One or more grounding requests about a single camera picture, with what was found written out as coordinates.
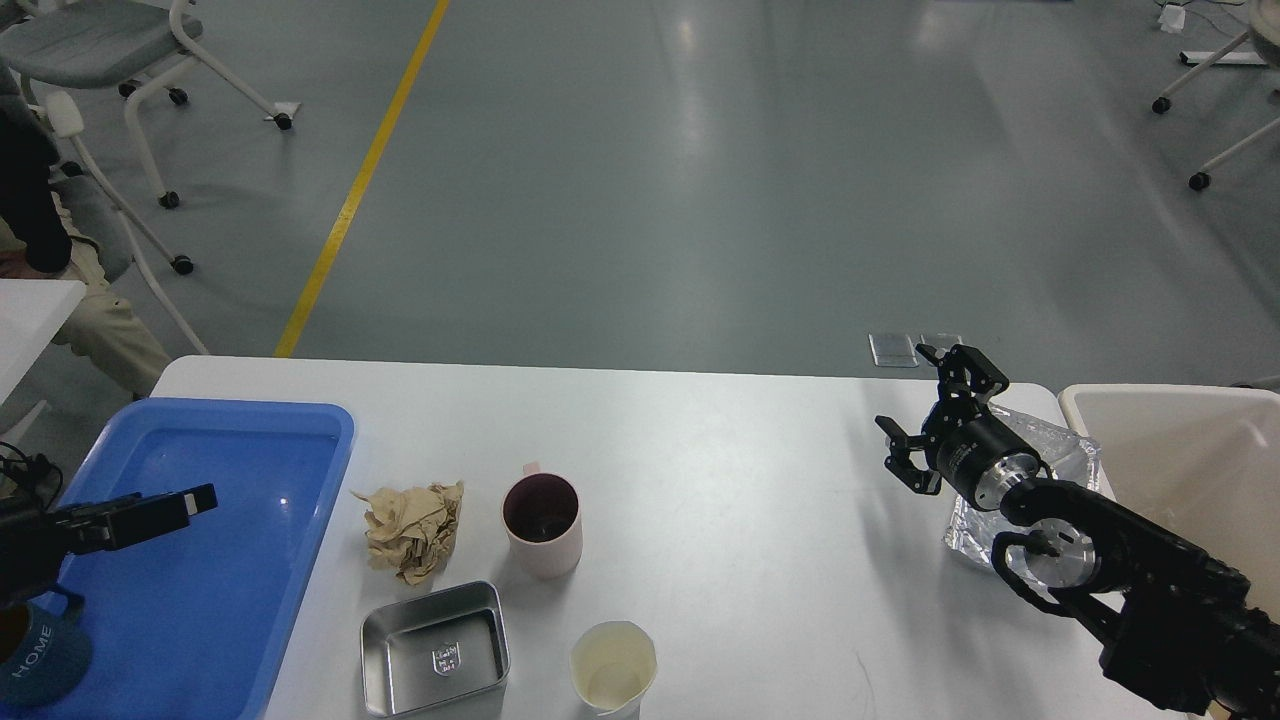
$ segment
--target blue plastic tray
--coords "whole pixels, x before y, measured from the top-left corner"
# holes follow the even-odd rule
[[[355,432],[334,405],[156,398],[106,424],[63,503],[214,483],[191,527],[70,559],[93,660],[10,717],[257,717],[280,669]]]

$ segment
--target plastic bag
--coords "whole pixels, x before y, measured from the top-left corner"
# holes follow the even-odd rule
[[[1098,489],[1101,448],[1093,438],[998,405],[992,405],[991,413],[1039,452],[1055,479],[1069,480],[1092,491]],[[1005,530],[1025,532],[1025,528],[1018,528],[1005,520],[998,510],[989,512],[974,510],[957,496],[942,543],[991,570],[991,544],[996,534]],[[1009,568],[1033,588],[1044,587],[1027,569],[1021,552],[1010,553]]]

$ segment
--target white paper cup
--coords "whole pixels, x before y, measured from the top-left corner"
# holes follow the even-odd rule
[[[658,674],[653,639],[635,623],[612,620],[582,633],[568,656],[577,697],[600,717],[622,719],[640,710]]]
[[[525,477],[502,500],[511,553],[530,575],[568,573],[582,557],[582,512],[577,491],[559,475],[525,465]]]

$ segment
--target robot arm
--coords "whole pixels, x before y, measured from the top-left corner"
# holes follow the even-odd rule
[[[214,486],[45,512],[33,498],[0,500],[0,609],[54,587],[67,555],[120,550],[191,524],[218,506]]]
[[[1073,618],[1102,643],[1102,674],[1166,710],[1203,714],[1216,700],[1234,717],[1280,720],[1280,625],[1245,606],[1249,580],[1203,548],[1074,483],[992,415],[1009,379],[977,348],[916,350],[938,369],[938,402],[920,434],[891,418],[884,466],[909,489],[942,480],[973,507],[1025,532],[996,536],[992,565],[1019,597]],[[924,452],[925,469],[913,452]],[[1023,552],[1048,597],[1009,568]],[[1116,611],[1094,597],[1119,591]]]

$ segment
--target brown paper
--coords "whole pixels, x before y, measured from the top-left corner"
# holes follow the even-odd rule
[[[453,486],[433,483],[406,491],[379,488],[371,496],[351,495],[370,506],[365,511],[370,568],[394,569],[397,578],[416,585],[453,552],[461,480]]]

